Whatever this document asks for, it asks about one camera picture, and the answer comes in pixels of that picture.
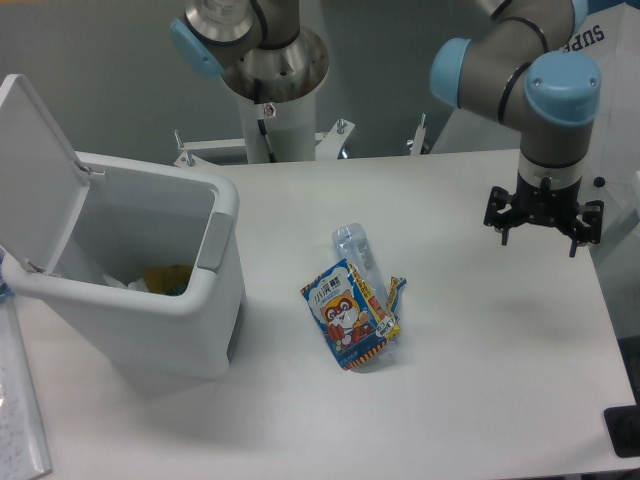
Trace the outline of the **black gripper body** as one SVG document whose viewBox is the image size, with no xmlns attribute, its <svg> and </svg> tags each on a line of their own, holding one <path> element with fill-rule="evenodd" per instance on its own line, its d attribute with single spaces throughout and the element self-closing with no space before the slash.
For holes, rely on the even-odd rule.
<svg viewBox="0 0 640 480">
<path fill-rule="evenodd" d="M 572 185 L 553 189 L 545 178 L 537 186 L 528 183 L 521 175 L 517 177 L 516 191 L 510 213 L 517 225 L 534 225 L 572 230 L 578 223 L 578 193 L 581 181 Z"/>
</svg>

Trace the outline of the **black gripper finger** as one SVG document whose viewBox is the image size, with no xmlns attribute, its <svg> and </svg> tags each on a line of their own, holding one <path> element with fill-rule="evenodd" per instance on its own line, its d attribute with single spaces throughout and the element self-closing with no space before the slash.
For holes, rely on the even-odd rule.
<svg viewBox="0 0 640 480">
<path fill-rule="evenodd" d="M 563 225 L 563 233 L 571 240 L 570 258 L 576 256 L 579 247 L 600 243 L 604 209 L 602 200 L 576 203 L 571 207 Z"/>
<path fill-rule="evenodd" d="M 506 246 L 510 230 L 526 222 L 526 212 L 519 204 L 517 193 L 510 194 L 499 186 L 491 189 L 483 223 L 501 235 L 501 245 Z"/>
</svg>

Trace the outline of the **grey robot arm, blue caps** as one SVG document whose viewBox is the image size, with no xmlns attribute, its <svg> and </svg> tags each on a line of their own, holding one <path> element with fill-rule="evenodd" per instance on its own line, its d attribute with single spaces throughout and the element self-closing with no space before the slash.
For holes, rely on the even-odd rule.
<svg viewBox="0 0 640 480">
<path fill-rule="evenodd" d="M 601 72 L 563 51 L 587 13 L 584 1 L 504 1 L 483 39 L 450 39 L 433 60 L 436 98 L 520 135 L 516 189 L 494 187 L 484 217 L 502 237 L 528 223 L 559 230 L 573 247 L 601 239 L 603 202 L 578 200 Z M 329 58 L 297 2 L 189 1 L 169 31 L 194 71 L 236 96 L 250 162 L 319 158 L 315 95 Z"/>
</svg>

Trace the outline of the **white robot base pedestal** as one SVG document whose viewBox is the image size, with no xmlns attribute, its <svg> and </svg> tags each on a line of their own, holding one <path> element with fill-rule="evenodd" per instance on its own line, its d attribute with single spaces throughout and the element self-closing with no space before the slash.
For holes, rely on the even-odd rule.
<svg viewBox="0 0 640 480">
<path fill-rule="evenodd" d="M 268 163 L 258 145 L 258 121 L 264 120 L 273 142 L 276 163 L 315 159 L 316 94 L 309 93 L 287 102 L 255 104 L 237 96 L 242 131 L 249 149 L 249 164 Z"/>
</svg>

